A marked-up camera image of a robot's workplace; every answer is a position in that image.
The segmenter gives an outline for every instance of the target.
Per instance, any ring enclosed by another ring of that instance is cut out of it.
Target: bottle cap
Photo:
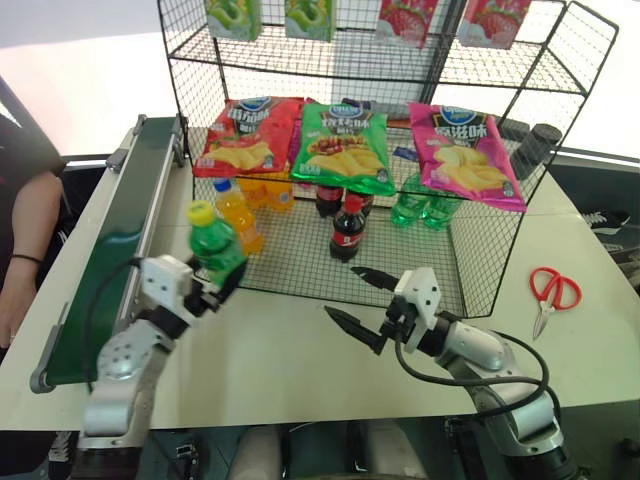
[[[551,145],[557,145],[562,140],[562,132],[553,125],[538,123],[531,130],[536,139]]]
[[[231,190],[231,180],[228,178],[219,178],[213,181],[213,186],[216,192],[226,192],[227,190]]]
[[[347,213],[358,213],[362,210],[362,198],[358,195],[347,195],[344,201],[344,211]]]
[[[215,221],[216,212],[211,203],[206,200],[196,200],[189,205],[187,218],[189,223],[195,227],[206,227]]]

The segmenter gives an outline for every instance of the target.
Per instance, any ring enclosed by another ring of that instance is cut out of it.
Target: scissors
[[[536,288],[535,283],[535,277],[540,272],[551,275],[542,292],[540,292]],[[542,330],[544,330],[544,327],[547,326],[549,316],[553,312],[555,312],[556,310],[569,310],[576,307],[580,303],[580,300],[582,300],[582,290],[580,290],[580,286],[575,281],[568,277],[562,276],[560,272],[550,267],[536,268],[533,272],[531,272],[531,276],[529,277],[529,285],[531,286],[533,294],[540,302],[540,313],[538,313],[536,323],[533,324],[533,339],[535,340],[540,336]],[[570,303],[568,305],[563,305],[562,303],[562,296],[565,291],[565,285],[569,286],[574,293],[573,303]]]

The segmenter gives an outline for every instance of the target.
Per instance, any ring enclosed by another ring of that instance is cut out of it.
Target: black cylinder
[[[522,140],[511,155],[511,165],[518,180],[525,180],[541,163],[551,158],[551,149],[562,140],[562,132],[552,125],[539,123]]]
[[[142,448],[77,450],[71,480],[135,480]]]
[[[513,478],[520,480],[574,480],[578,466],[564,445],[540,455],[505,457]]]

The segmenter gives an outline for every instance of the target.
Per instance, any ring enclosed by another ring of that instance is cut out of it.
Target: strawberry drink carton
[[[531,0],[469,0],[458,38],[465,47],[511,48]]]
[[[382,0],[376,38],[423,48],[438,0]]]

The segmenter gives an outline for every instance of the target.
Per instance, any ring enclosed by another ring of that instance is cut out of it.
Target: green soda bottle
[[[216,218],[209,202],[192,202],[187,217],[193,226],[189,237],[191,250],[207,269],[209,281],[222,287],[229,274],[247,259],[238,236],[231,225]]]
[[[445,230],[462,202],[460,198],[432,197],[422,212],[424,224],[433,230]]]
[[[398,200],[391,209],[391,223],[399,227],[408,227],[415,223],[433,199],[433,197],[425,195],[429,191],[420,182],[419,173],[407,178],[402,184],[402,193],[398,195]]]

